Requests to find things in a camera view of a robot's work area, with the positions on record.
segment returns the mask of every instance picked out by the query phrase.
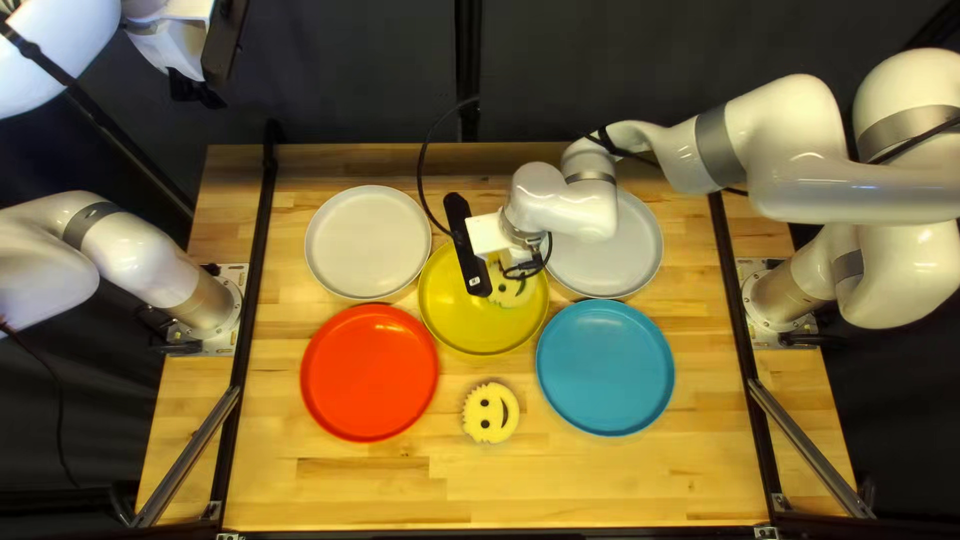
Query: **black cable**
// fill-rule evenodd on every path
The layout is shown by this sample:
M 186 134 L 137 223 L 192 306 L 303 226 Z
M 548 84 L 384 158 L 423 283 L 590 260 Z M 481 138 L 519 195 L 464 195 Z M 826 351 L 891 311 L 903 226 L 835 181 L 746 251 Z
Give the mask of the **black cable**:
M 50 364 L 41 358 L 33 349 L 27 347 L 27 345 L 20 339 L 20 336 L 10 328 L 10 325 L 0 321 L 0 331 L 5 333 L 13 340 L 14 343 L 20 346 L 24 351 L 36 358 L 36 361 L 40 362 L 50 373 L 50 377 L 54 380 L 54 385 L 57 388 L 57 457 L 60 459 L 60 467 L 63 468 L 63 473 L 66 475 L 66 479 L 70 480 L 70 483 L 77 489 L 81 489 L 80 485 L 73 478 L 73 473 L 70 472 L 70 467 L 66 464 L 66 457 L 63 454 L 63 382 L 58 377 L 57 372 L 50 367 Z
M 615 144 L 613 144 L 613 140 L 610 139 L 610 135 L 607 133 L 607 126 L 601 126 L 600 129 L 594 131 L 600 135 L 599 138 L 593 136 L 593 134 L 586 134 L 584 135 L 584 138 L 590 142 L 603 146 L 604 150 L 606 150 L 611 156 L 617 156 L 618 158 L 633 158 L 634 160 L 640 160 L 648 165 L 661 169 L 660 164 L 656 161 L 648 160 L 647 158 L 635 152 L 618 148 Z
M 880 154 L 879 156 L 873 158 L 872 160 L 867 161 L 867 164 L 878 165 L 880 163 L 883 163 L 884 161 L 889 160 L 893 156 L 896 156 L 897 154 L 900 154 L 902 152 L 906 152 L 907 150 L 913 148 L 914 146 L 917 146 L 921 142 L 924 142 L 925 140 L 931 138 L 934 135 L 941 134 L 946 130 L 952 128 L 953 126 L 956 126 L 957 124 L 960 124 L 960 116 L 957 116 L 956 118 L 951 118 L 950 120 L 944 122 L 943 124 L 935 126 L 929 130 L 926 130 L 925 132 L 919 135 L 914 135 L 906 139 L 903 142 L 903 144 L 901 144 L 897 148 L 894 148 L 893 150 L 889 150 L 887 152 L 884 152 L 883 154 Z
M 471 105 L 479 101 L 480 101 L 480 96 L 474 96 L 469 99 L 465 99 L 464 101 L 454 106 L 453 109 L 448 110 L 447 112 L 444 113 L 443 116 L 438 118 L 437 121 L 434 122 L 432 126 L 430 126 L 430 130 L 426 132 L 426 138 L 423 140 L 423 146 L 420 147 L 420 157 L 417 159 L 417 193 L 420 194 L 420 204 L 423 205 L 423 211 L 426 212 L 426 216 L 430 218 L 430 221 L 432 221 L 433 224 L 437 226 L 437 229 L 440 229 L 440 231 L 446 234 L 447 236 L 451 236 L 450 231 L 446 227 L 441 225 L 439 221 L 437 221 L 437 218 L 434 217 L 433 212 L 430 211 L 430 207 L 426 204 L 426 197 L 423 196 L 423 162 L 424 162 L 424 159 L 426 158 L 426 147 L 428 144 L 430 144 L 430 138 L 433 137 L 433 130 L 437 129 L 437 126 L 443 123 L 444 120 L 446 120 L 450 114 L 453 114 L 454 112 L 466 107 L 467 105 Z
M 514 266 L 511 266 L 510 268 L 507 268 L 507 269 L 504 269 L 503 265 L 501 265 L 500 273 L 503 274 L 503 278 L 505 280 L 514 280 L 515 282 L 522 282 L 527 278 L 533 278 L 541 270 L 546 268 L 546 263 L 550 262 L 550 255 L 553 254 L 553 233 L 551 233 L 550 231 L 547 231 L 546 239 L 548 242 L 550 242 L 550 245 L 546 247 L 546 257 L 544 257 L 541 260 L 536 260 L 536 259 L 527 260 L 520 264 L 515 264 Z M 531 272 L 530 274 L 520 274 L 519 276 L 510 275 L 511 272 L 515 272 L 517 270 L 533 270 L 533 272 Z

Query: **yellow sponge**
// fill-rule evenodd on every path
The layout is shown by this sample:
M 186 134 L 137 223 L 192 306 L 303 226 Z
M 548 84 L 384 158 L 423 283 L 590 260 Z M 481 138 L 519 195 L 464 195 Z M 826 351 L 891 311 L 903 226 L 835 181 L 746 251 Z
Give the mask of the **yellow sponge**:
M 490 274 L 490 284 L 493 292 L 487 297 L 492 304 L 501 307 L 520 307 L 530 302 L 537 286 L 535 280 L 508 280 L 500 270 L 500 261 L 493 259 L 487 263 L 487 272 Z
M 501 443 L 520 423 L 520 403 L 503 384 L 481 384 L 464 402 L 464 431 L 478 443 Z

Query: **blue plate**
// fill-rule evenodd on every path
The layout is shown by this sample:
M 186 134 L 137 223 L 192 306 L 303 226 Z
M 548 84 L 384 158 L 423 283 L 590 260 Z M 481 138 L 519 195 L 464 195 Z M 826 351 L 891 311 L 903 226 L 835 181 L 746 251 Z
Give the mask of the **blue plate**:
M 546 401 L 567 422 L 618 437 L 653 424 L 666 409 L 673 355 L 643 313 L 613 300 L 584 300 L 543 329 L 537 379 Z

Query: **butcher block tabletop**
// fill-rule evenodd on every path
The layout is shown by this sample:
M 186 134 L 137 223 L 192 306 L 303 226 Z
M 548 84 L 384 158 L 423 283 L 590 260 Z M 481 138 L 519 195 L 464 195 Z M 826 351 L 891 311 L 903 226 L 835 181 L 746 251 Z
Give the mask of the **butcher block tabletop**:
M 435 144 L 426 198 L 458 191 L 474 214 L 504 202 L 525 162 L 559 164 L 564 143 Z M 241 531 L 416 528 L 621 528 L 753 525 L 768 519 L 747 416 L 708 199 L 670 188 L 661 172 L 621 161 L 619 185 L 656 215 L 663 262 L 625 299 L 656 323 L 676 362 L 669 407 L 648 429 L 607 439 L 576 430 L 543 398 L 536 338 L 506 355 L 466 356 L 438 343 L 441 374 L 426 413 L 383 442 L 349 443 L 324 431 L 300 397 L 300 361 L 313 333 L 360 304 L 328 293 L 310 274 L 303 236 L 331 196 L 360 184 L 417 198 L 416 144 L 282 145 L 224 527 Z M 197 262 L 247 262 L 262 177 L 258 145 L 211 146 L 188 253 Z M 724 194 L 739 257 L 789 257 L 787 226 Z M 447 238 L 433 230 L 433 249 Z M 550 278 L 550 316 L 580 298 Z M 387 299 L 419 317 L 416 282 Z M 757 352 L 760 378 L 840 473 L 846 445 L 816 350 Z M 223 394 L 228 357 L 168 357 L 156 401 L 138 506 L 153 492 Z M 498 445 L 461 428 L 476 384 L 497 380 L 519 399 L 520 422 Z M 797 509 L 841 514 L 827 490 L 771 423 L 783 492 Z M 218 441 L 161 523 L 197 518 L 209 501 Z

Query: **orange plate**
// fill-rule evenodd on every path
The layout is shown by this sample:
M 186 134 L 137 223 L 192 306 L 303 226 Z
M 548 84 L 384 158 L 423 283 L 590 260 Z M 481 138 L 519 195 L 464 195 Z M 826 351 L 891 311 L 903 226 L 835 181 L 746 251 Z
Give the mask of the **orange plate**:
M 395 307 L 368 304 L 337 313 L 314 334 L 300 365 L 300 390 L 325 430 L 374 442 L 420 418 L 437 373 L 437 350 L 423 324 Z

